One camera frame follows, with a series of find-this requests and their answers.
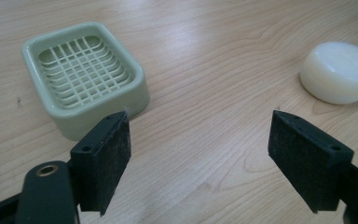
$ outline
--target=soap dish grid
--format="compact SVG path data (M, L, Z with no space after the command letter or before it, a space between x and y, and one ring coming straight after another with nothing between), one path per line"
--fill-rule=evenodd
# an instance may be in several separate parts
M42 77L63 109L86 105L133 81L116 55L95 35L51 47L38 58Z

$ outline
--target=slotted tray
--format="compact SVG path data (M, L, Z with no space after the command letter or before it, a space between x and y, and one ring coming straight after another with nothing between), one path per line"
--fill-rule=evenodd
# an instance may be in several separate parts
M30 39L22 55L37 92L62 134L81 139L103 117L145 109L140 64L100 23L87 22Z

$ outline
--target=round white object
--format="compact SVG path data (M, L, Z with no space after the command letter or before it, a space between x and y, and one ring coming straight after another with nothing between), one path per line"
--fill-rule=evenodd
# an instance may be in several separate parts
M358 47L342 42L327 42L308 55L300 71L304 88L331 104L358 101Z

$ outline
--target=plastic soap dish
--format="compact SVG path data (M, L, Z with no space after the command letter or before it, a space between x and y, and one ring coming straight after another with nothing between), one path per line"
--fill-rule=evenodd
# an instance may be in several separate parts
M28 40L22 55L48 114L80 140L103 117L144 110L142 67L100 23L87 22Z

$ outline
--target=light wood tabletop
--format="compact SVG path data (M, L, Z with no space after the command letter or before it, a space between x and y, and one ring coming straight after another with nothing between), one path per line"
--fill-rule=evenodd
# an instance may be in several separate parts
M358 102L330 105L298 72L327 41L358 46L358 0L0 0L0 201L25 174L68 161L21 56L31 37L98 21L145 70L150 104L130 120L132 157L105 216L81 223L342 223L313 214L269 157L272 111L355 151Z

